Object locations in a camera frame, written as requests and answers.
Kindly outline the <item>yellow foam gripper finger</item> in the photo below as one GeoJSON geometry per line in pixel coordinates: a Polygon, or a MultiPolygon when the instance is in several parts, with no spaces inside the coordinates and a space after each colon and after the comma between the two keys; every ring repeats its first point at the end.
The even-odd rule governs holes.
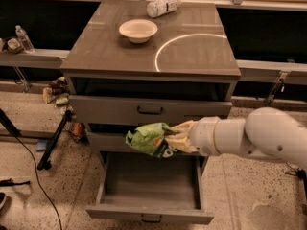
{"type": "Polygon", "coordinates": [[[189,133],[194,126],[195,121],[190,120],[172,127],[175,133],[189,133]]]}
{"type": "Polygon", "coordinates": [[[198,149],[191,144],[190,139],[187,135],[170,135],[166,136],[165,140],[172,148],[181,150],[185,153],[193,153],[198,151],[198,149]]]}

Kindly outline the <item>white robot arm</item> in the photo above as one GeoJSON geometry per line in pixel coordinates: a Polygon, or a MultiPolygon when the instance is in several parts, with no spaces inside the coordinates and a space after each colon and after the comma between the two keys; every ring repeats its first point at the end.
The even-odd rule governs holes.
{"type": "Polygon", "coordinates": [[[234,154],[247,159],[288,162],[307,169],[307,128],[289,114],[261,107],[246,118],[204,117],[174,127],[166,142],[202,156],[234,154]]]}

